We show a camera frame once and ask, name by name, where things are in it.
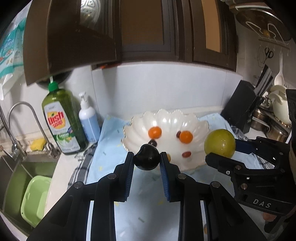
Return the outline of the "black scissors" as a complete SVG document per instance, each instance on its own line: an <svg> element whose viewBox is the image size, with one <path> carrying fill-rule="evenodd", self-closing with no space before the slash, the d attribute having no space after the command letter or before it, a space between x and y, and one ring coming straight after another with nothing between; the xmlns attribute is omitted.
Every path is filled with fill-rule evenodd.
<svg viewBox="0 0 296 241"><path fill-rule="evenodd" d="M265 60L263 63L265 63L267 59L271 59L274 56L274 52L271 49L269 49L269 47L266 47L264 49L264 53L265 53Z"/></svg>

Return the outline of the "brown longan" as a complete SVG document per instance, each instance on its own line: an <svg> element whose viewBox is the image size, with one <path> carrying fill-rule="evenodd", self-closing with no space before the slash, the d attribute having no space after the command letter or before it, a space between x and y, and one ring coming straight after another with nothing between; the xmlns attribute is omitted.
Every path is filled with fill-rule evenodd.
<svg viewBox="0 0 296 241"><path fill-rule="evenodd" d="M168 161L170 162L171 161L171 156L170 156L170 154L166 154L166 156L167 156L167 158L168 158Z"/></svg>

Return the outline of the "black knife block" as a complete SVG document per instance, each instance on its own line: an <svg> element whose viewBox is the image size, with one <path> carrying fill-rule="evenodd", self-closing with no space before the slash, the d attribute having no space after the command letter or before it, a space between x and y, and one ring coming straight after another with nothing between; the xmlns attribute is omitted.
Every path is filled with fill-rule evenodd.
<svg viewBox="0 0 296 241"><path fill-rule="evenodd" d="M271 69L265 65L256 87L248 81L240 80L234 93L221 112L221 116L230 125L235 126L243 133L249 132L252 114L263 102L260 92L264 84L271 80L270 74Z"/></svg>

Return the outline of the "checkered dish towel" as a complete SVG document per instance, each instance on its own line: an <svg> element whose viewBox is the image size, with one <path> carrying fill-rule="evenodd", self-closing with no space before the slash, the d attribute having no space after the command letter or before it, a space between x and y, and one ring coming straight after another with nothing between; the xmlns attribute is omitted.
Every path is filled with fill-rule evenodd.
<svg viewBox="0 0 296 241"><path fill-rule="evenodd" d="M236 134L239 140L248 140L248 137L244 135L241 130L236 128L235 126L231 125L231 129ZM84 184L86 184L86 180L89 174L90 165L93 160L93 156L95 154L95 150L97 149L98 142L92 144L90 147L86 149L86 151L83 154L78 154L77 158L80 162L79 165L74 169L74 172L72 173L72 176L68 182L67 189L69 189L75 182L81 181ZM263 160L260 157L256 157L257 161L259 161L259 164L264 169L271 169L272 164L268 164L267 161Z"/></svg>

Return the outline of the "plastic wipes package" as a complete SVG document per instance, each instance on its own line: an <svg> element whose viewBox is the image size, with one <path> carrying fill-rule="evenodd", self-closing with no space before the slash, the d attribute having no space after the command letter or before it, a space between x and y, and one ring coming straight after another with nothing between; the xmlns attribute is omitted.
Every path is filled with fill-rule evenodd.
<svg viewBox="0 0 296 241"><path fill-rule="evenodd" d="M1 100L24 74L23 37L27 18L23 18L1 43Z"/></svg>

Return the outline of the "white blue pump bottle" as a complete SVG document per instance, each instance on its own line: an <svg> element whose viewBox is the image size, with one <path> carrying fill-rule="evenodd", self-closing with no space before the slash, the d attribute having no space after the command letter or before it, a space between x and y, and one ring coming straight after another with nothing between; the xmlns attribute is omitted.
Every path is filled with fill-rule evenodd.
<svg viewBox="0 0 296 241"><path fill-rule="evenodd" d="M100 126L97 120L96 111L89 104L88 98L86 96L86 91L80 92L79 97L81 98L79 119L82 128L88 142L95 143L99 140L100 137Z"/></svg>

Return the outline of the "stainless steel pot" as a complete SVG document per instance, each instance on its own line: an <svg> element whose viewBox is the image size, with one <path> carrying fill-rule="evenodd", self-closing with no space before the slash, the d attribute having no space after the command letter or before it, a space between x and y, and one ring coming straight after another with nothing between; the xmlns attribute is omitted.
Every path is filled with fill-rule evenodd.
<svg viewBox="0 0 296 241"><path fill-rule="evenodd" d="M261 131L269 139L285 143L290 135L290 127L280 122L273 114L257 108L252 114L251 128Z"/></svg>

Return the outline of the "green dish soap bottle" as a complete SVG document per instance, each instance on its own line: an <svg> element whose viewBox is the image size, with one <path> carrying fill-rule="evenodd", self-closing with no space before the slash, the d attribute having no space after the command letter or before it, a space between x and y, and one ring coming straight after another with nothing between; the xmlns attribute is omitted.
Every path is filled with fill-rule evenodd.
<svg viewBox="0 0 296 241"><path fill-rule="evenodd" d="M78 108L72 92L60 88L50 77L49 93L42 101L44 118L48 128L63 154L82 152L88 140L78 116Z"/></svg>

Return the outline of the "dark plum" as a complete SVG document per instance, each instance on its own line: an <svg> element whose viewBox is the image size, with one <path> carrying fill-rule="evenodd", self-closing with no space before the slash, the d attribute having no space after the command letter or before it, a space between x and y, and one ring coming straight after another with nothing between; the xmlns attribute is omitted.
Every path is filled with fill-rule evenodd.
<svg viewBox="0 0 296 241"><path fill-rule="evenodd" d="M156 147L151 144L144 144L134 155L133 163L137 168L144 171L155 169L161 161L160 154Z"/></svg>
<svg viewBox="0 0 296 241"><path fill-rule="evenodd" d="M157 147L157 142L156 142L156 140L154 140L154 139L151 139L149 142L148 142L148 144L150 144L150 145L152 145L152 146L154 146L154 147Z"/></svg>

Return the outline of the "orange tangerine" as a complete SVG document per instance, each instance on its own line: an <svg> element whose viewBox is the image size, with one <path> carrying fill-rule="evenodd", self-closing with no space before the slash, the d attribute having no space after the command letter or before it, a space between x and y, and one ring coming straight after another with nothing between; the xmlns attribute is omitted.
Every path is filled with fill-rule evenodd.
<svg viewBox="0 0 296 241"><path fill-rule="evenodd" d="M193 140L193 134L190 131L182 131L179 135L179 140L183 144L189 144Z"/></svg>
<svg viewBox="0 0 296 241"><path fill-rule="evenodd" d="M162 135L162 130L159 126L153 126L148 130L148 135L151 139L158 139Z"/></svg>

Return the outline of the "light blue cloth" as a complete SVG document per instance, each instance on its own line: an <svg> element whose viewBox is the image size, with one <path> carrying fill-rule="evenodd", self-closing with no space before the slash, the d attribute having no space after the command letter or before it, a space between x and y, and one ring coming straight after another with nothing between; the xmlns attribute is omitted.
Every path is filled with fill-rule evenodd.
<svg viewBox="0 0 296 241"><path fill-rule="evenodd" d="M242 137L243 140L247 140L244 135L237 136L238 131L231 128L218 113L208 114L198 120L208 121L210 130L227 129L235 138ZM96 183L105 175L114 172L116 165L125 162L127 151L121 139L126 124L129 123L122 119L110 115L105 117L86 184ZM254 155L247 156L236 152L233 159L244 162L250 169L266 168L264 161L259 161ZM218 181L234 196L230 177L207 165L185 173L206 184ZM264 236L268 237L269 234L264 232L265 221L262 212L244 205L241 207ZM143 171L135 167L129 197L125 203L115 202L114 210L116 240L178 240L180 203L167 201L159 170Z"/></svg>

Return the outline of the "left chrome faucet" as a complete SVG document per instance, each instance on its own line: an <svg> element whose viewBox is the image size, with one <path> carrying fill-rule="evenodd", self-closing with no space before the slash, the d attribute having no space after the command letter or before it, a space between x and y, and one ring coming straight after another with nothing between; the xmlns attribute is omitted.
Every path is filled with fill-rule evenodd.
<svg viewBox="0 0 296 241"><path fill-rule="evenodd" d="M12 143L11 154L7 154L7 155L14 160L16 160L17 158L20 158L21 160L23 160L27 156L27 154L23 150L20 142L16 139L16 137L13 135L10 128L8 127L8 122L6 121L6 118L4 116L3 109L0 108L0 110L1 110L1 130L2 129L6 130Z"/></svg>

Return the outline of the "white ladle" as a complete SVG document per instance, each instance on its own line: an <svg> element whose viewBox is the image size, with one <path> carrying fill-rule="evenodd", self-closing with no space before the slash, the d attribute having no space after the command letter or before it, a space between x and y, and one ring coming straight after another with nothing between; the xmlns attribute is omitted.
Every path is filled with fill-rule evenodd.
<svg viewBox="0 0 296 241"><path fill-rule="evenodd" d="M274 84L273 85L281 85L284 86L285 80L283 76L283 54L282 51L279 53L279 72L274 78Z"/></svg>

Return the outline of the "stainless steel sink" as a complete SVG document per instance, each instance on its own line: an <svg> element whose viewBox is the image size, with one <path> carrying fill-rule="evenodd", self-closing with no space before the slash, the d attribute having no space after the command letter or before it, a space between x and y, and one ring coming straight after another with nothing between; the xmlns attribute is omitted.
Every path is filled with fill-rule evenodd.
<svg viewBox="0 0 296 241"><path fill-rule="evenodd" d="M33 230L21 216L21 204L30 180L37 176L53 177L58 160L46 154L27 155L24 161L1 156L1 213L22 233Z"/></svg>

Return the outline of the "dark wooden wall cabinet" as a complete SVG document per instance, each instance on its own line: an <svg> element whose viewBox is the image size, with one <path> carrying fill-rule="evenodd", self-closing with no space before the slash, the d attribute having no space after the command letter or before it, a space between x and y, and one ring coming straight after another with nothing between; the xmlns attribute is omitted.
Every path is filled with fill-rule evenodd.
<svg viewBox="0 0 296 241"><path fill-rule="evenodd" d="M178 61L235 71L235 19L224 1L100 1L95 29L81 1L32 1L25 26L27 84L91 65Z"/></svg>

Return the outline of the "white scalloped ceramic bowl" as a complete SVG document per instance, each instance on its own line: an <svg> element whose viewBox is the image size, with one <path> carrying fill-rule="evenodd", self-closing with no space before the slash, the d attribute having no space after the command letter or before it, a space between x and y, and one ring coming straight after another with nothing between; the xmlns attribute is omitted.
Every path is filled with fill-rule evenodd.
<svg viewBox="0 0 296 241"><path fill-rule="evenodd" d="M171 156L171 163L176 164L181 171L191 171L206 164L204 141L210 133L210 126L206 120L198 120L193 113L183 114L180 110L168 112L160 109L156 113L146 111L143 115L136 115L131 123L123 127L124 137L121 143L127 151L137 153L143 144L148 144L151 138L148 130L159 126L162 130L160 138L155 139L159 152L166 152ZM178 131L190 131L193 140L183 144L176 137ZM190 151L188 158L182 153Z"/></svg>

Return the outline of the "green plastic basin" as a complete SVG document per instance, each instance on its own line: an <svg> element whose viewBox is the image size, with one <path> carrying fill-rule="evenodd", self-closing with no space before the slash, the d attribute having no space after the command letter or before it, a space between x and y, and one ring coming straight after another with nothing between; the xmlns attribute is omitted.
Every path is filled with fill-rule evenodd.
<svg viewBox="0 0 296 241"><path fill-rule="evenodd" d="M51 181L50 177L37 175L30 180L26 188L21 204L21 216L32 227L36 227L44 217Z"/></svg>

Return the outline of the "green round fruit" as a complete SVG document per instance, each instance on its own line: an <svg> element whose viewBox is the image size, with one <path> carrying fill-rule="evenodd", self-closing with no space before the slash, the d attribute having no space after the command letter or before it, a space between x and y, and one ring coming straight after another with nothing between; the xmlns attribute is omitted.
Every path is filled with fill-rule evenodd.
<svg viewBox="0 0 296 241"><path fill-rule="evenodd" d="M205 154L214 153L232 158L235 153L236 141L232 133L225 129L210 132L204 141Z"/></svg>

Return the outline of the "cream ceramic teapot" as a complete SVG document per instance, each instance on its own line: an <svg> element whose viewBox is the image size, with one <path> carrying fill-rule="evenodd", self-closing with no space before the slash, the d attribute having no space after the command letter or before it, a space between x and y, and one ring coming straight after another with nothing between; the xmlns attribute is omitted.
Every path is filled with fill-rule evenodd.
<svg viewBox="0 0 296 241"><path fill-rule="evenodd" d="M286 88L282 85L274 85L270 89L268 98L273 102L274 115L284 124L290 125Z"/></svg>

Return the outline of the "yellow sponge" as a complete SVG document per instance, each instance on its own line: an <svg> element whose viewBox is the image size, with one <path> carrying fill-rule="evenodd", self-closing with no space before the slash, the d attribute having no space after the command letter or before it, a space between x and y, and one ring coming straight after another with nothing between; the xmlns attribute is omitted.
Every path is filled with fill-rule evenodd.
<svg viewBox="0 0 296 241"><path fill-rule="evenodd" d="M32 143L30 144L30 149L31 151L43 151L46 143L47 142L44 138L33 140Z"/></svg>

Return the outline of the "chrome faucet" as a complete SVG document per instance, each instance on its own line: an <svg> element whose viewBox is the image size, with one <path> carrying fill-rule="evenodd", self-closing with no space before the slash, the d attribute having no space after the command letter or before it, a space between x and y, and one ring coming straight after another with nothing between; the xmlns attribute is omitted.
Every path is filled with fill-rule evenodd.
<svg viewBox="0 0 296 241"><path fill-rule="evenodd" d="M18 101L14 103L7 115L8 126L12 128L12 133L20 142L25 152L45 152L48 157L58 159L61 155L60 149L46 127L45 121L42 120L41 111L36 111L34 107L26 101ZM31 151L30 144L33 140L44 138L46 145L43 151Z"/></svg>
<svg viewBox="0 0 296 241"><path fill-rule="evenodd" d="M6 118L4 116L3 109L0 108L0 110L1 110L1 130L2 129L6 130L12 143L11 154L7 154L7 155L14 160L16 160L17 158L20 158L21 160L23 160L27 156L27 154L23 150L20 142L16 139L16 137L13 135L10 128L8 127L8 122L6 121Z"/></svg>

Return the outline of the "right chrome faucet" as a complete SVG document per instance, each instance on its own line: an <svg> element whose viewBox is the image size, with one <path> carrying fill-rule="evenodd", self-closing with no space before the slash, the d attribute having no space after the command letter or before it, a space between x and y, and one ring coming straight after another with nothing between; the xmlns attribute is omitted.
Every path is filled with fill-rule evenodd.
<svg viewBox="0 0 296 241"><path fill-rule="evenodd" d="M41 111L36 111L34 107L26 101L18 101L14 103L7 115L8 126L12 128L12 133L20 142L25 152L45 152L48 157L58 159L61 155L60 149L46 127L45 121L42 120ZM46 145L43 151L31 151L30 144L33 140L44 138Z"/></svg>

